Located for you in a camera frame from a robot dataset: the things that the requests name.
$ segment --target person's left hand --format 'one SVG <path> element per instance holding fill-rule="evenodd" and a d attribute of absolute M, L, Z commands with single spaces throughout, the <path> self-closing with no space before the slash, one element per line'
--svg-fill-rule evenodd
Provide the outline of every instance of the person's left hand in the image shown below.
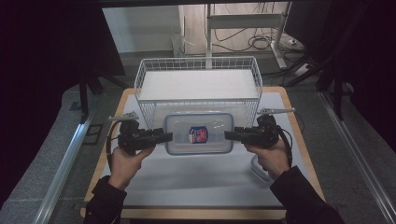
<path fill-rule="evenodd" d="M 119 147 L 114 148 L 112 156 L 111 176 L 108 184 L 117 189 L 125 190 L 131 179 L 142 166 L 142 161 L 149 156 L 153 148 L 143 149 L 136 155 L 129 155 Z"/>

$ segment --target metal frame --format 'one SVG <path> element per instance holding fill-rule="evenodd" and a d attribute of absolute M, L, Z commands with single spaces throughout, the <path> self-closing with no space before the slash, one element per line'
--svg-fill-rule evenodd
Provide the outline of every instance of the metal frame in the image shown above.
<path fill-rule="evenodd" d="M 62 189 L 64 188 L 64 184 L 66 183 L 70 170 L 73 167 L 79 148 L 82 144 L 82 141 L 84 140 L 85 133 L 90 127 L 91 120 L 98 105 L 97 98 L 97 96 L 94 97 L 91 113 L 89 113 L 85 122 L 82 122 L 78 125 L 70 145 L 64 154 L 64 158 L 59 165 L 58 171 L 56 172 L 55 177 L 53 177 L 47 194 L 44 197 L 37 214 L 35 215 L 35 220 L 33 223 L 48 223 L 50 221 L 50 216 L 52 215 L 53 209 L 58 202 L 59 196 L 61 195 Z"/>
<path fill-rule="evenodd" d="M 212 57 L 212 30 L 236 28 L 271 28 L 278 27 L 275 40 L 271 42 L 271 49 L 276 57 L 280 69 L 287 69 L 285 60 L 279 50 L 279 41 L 282 36 L 286 20 L 289 15 L 291 2 L 288 2 L 281 14 L 259 15 L 211 15 L 210 4 L 206 12 L 206 57 Z"/>
<path fill-rule="evenodd" d="M 346 148 L 348 149 L 352 160 L 355 162 L 358 170 L 361 172 L 361 176 L 363 177 L 364 182 L 373 194 L 379 209 L 384 215 L 384 218 L 389 224 L 396 223 L 396 210 L 390 197 L 382 187 L 380 181 L 375 177 L 374 172 L 370 168 L 370 165 L 367 163 L 367 160 L 364 158 L 363 154 L 361 154 L 361 150 L 359 149 L 358 145 L 350 134 L 345 123 L 341 121 L 333 112 L 332 100 L 330 99 L 329 95 L 324 94 L 321 91 L 318 93 L 318 95 L 321 98 L 323 104 L 325 105 L 327 112 L 329 113 L 332 122 L 334 123 L 335 128 L 340 133 L 341 138 L 344 140 L 344 143 L 346 144 Z"/>

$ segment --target white table surface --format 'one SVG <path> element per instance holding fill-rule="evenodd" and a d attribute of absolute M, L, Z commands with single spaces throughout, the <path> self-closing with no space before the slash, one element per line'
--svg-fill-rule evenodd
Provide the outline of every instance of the white table surface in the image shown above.
<path fill-rule="evenodd" d="M 263 92 L 259 109 L 284 108 L 277 92 Z M 129 95 L 124 113 L 135 111 L 142 119 L 139 128 L 147 128 L 134 95 Z M 274 115 L 276 122 L 294 133 L 287 114 Z M 299 166 L 308 177 L 298 145 L 292 146 L 293 165 Z M 218 155 L 171 156 L 164 145 L 143 161 L 141 170 L 126 189 L 124 205 L 137 206 L 221 206 L 262 207 L 281 206 L 269 189 L 270 183 L 259 179 L 250 170 L 253 154 L 235 142 L 232 152 Z M 106 165 L 102 176 L 109 175 Z"/>

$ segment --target wire basket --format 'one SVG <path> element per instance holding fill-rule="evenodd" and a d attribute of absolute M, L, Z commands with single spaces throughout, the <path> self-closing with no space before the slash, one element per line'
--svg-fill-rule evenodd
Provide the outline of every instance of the wire basket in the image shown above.
<path fill-rule="evenodd" d="M 254 57 L 142 60 L 136 100 L 150 129 L 175 112 L 219 111 L 235 126 L 253 124 L 262 96 L 262 77 Z"/>

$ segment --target person's right hand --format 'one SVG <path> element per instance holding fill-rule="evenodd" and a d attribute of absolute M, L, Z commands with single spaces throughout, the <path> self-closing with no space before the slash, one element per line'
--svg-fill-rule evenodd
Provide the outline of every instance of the person's right hand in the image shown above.
<path fill-rule="evenodd" d="M 153 150 L 154 147 L 141 150 L 136 155 L 129 155 L 120 147 L 114 148 L 111 176 L 108 183 L 117 189 L 124 190 L 141 168 L 143 159 L 149 156 Z"/>
<path fill-rule="evenodd" d="M 287 150 L 282 139 L 269 148 L 245 145 L 247 151 L 256 154 L 259 164 L 268 170 L 268 175 L 276 180 L 283 172 L 289 170 Z"/>

